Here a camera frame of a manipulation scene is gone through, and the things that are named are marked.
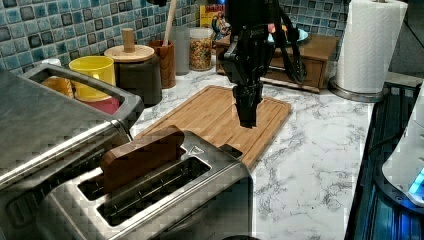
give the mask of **paper towel holder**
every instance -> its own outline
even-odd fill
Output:
[[[384,96],[388,94],[389,90],[386,86],[383,86],[383,89],[377,93],[356,93],[349,90],[343,89],[336,84],[336,76],[333,76],[328,81],[328,90],[334,95],[337,95],[341,98],[363,103],[377,103],[384,100]]]

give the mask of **red container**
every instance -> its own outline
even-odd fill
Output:
[[[108,114],[114,114],[116,110],[118,110],[119,108],[118,99],[110,97],[110,96],[102,98],[100,100],[96,100],[96,101],[81,99],[81,98],[78,98],[78,95],[76,95],[75,98],[78,99],[80,102],[83,102],[93,108],[99,109]]]

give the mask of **wooden cutting board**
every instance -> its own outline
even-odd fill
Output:
[[[216,147],[229,144],[243,152],[242,161],[253,169],[291,112],[287,102],[264,97],[257,110],[257,127],[240,127],[231,89],[208,86],[159,119],[141,136],[175,125],[190,130]]]

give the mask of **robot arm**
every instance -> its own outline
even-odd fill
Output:
[[[231,24],[230,47],[218,56],[233,88],[240,125],[256,126],[256,109],[262,101],[263,83],[260,77],[267,73],[275,48],[281,49],[286,73],[297,83],[303,83],[304,65],[297,40],[299,32],[281,9],[278,0],[226,0],[227,21]],[[285,50],[287,39],[281,28],[281,19],[288,28],[294,62]],[[274,41],[268,41],[268,24],[273,23]]]

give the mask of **kitchen counter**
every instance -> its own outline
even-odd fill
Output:
[[[225,76],[190,72],[145,109],[135,136],[208,85],[233,86]],[[373,104],[265,85],[263,95],[292,104],[292,114],[260,157],[254,178],[253,235],[269,239],[343,239]]]

